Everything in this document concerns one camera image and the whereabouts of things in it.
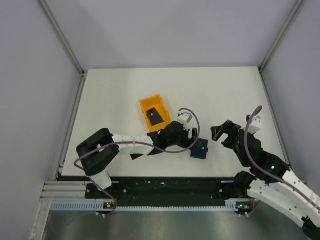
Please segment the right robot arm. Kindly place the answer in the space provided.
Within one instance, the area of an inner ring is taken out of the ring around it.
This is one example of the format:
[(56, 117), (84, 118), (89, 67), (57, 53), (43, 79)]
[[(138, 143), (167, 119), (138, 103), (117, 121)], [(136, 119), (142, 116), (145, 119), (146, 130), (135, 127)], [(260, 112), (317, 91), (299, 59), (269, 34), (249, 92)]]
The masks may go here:
[(235, 177), (233, 192), (239, 198), (259, 200), (291, 219), (311, 240), (320, 238), (320, 197), (303, 183), (291, 167), (278, 156), (263, 150), (255, 133), (262, 129), (262, 120), (254, 117), (241, 127), (227, 120), (211, 127), (212, 140), (233, 150), (248, 172)]

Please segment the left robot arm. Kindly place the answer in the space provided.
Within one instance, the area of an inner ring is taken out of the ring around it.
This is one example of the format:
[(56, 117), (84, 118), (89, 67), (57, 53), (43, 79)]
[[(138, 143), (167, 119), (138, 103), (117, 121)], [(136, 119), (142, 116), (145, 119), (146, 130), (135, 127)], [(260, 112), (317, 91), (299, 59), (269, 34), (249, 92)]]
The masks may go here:
[(173, 121), (164, 129), (141, 136), (112, 134), (102, 128), (76, 147), (82, 169), (96, 186), (102, 198), (109, 198), (114, 191), (108, 165), (120, 155), (129, 155), (132, 160), (142, 156), (154, 156), (167, 152), (167, 148), (178, 146), (185, 150), (197, 151), (202, 148), (198, 130), (186, 129)]

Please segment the black credit card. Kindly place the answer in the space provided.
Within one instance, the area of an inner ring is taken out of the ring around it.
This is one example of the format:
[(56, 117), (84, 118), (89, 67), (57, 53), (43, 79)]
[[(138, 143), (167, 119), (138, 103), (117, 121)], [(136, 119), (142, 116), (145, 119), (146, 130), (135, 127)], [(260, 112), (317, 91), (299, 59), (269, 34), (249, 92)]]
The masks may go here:
[(140, 157), (142, 157), (142, 156), (143, 156), (143, 154), (137, 154), (137, 153), (130, 155), (130, 157), (131, 157), (132, 160), (135, 160), (135, 159), (140, 158)]

